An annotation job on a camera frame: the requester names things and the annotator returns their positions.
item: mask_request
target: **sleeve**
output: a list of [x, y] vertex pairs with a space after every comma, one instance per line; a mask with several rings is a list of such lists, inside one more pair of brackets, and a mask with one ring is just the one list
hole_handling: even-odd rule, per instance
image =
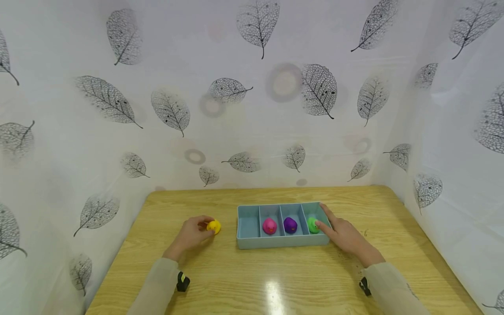
[[363, 274], [371, 294], [385, 315], [430, 314], [392, 264], [371, 265], [363, 270]]
[[177, 262], [158, 259], [127, 315], [163, 315], [177, 286], [178, 273]]

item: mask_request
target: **hand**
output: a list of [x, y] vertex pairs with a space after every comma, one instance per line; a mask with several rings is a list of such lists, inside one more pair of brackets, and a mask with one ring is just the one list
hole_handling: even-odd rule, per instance
[[357, 231], [352, 223], [337, 218], [326, 205], [321, 203], [320, 207], [326, 213], [333, 228], [318, 220], [315, 225], [342, 251], [357, 256], [364, 268], [385, 262], [382, 254]]
[[207, 231], [207, 223], [213, 221], [214, 218], [209, 216], [199, 216], [187, 219], [180, 232], [175, 237], [164, 254], [164, 258], [178, 262], [180, 257], [187, 249], [195, 247], [207, 238], [214, 235], [214, 230]]

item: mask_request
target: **fabric wall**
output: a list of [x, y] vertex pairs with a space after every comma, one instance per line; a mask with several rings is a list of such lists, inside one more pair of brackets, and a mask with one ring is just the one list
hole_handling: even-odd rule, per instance
[[154, 190], [369, 184], [504, 313], [484, 306], [504, 307], [503, 14], [503, 0], [5, 3], [0, 313], [82, 314]]

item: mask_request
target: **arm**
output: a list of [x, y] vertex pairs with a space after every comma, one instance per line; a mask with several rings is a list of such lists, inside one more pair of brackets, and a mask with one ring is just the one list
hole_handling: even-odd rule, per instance
[[348, 221], [337, 218], [321, 204], [332, 227], [323, 222], [315, 224], [341, 250], [355, 255], [362, 266], [369, 290], [386, 315], [428, 315], [429, 311], [411, 291], [406, 279], [373, 247]]
[[180, 257], [187, 249], [214, 235], [213, 230], [206, 230], [207, 223], [213, 220], [212, 217], [199, 216], [184, 222], [173, 243], [152, 266], [128, 315], [165, 313], [177, 285]]

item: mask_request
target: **blue plastic tray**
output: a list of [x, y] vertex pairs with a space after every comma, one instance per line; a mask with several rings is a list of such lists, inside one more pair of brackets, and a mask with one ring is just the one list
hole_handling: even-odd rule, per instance
[[[297, 223], [294, 234], [286, 233], [283, 221], [290, 217]], [[238, 206], [238, 231], [236, 241], [239, 249], [326, 245], [329, 238], [322, 231], [310, 233], [307, 220], [314, 217], [331, 226], [318, 202], [301, 204], [276, 204]], [[263, 231], [263, 222], [272, 218], [277, 230], [269, 235]]]

